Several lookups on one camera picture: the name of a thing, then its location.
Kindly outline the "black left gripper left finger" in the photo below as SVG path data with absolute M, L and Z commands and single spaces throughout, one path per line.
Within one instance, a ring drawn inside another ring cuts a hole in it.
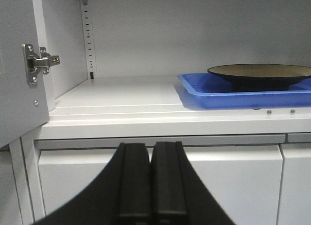
M 150 162 L 142 143 L 122 143 L 98 176 L 37 225 L 152 224 Z

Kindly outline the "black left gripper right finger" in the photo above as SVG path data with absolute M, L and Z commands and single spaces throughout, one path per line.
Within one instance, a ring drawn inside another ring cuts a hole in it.
M 155 225 L 233 224 L 194 170 L 179 141 L 154 146 L 151 189 Z

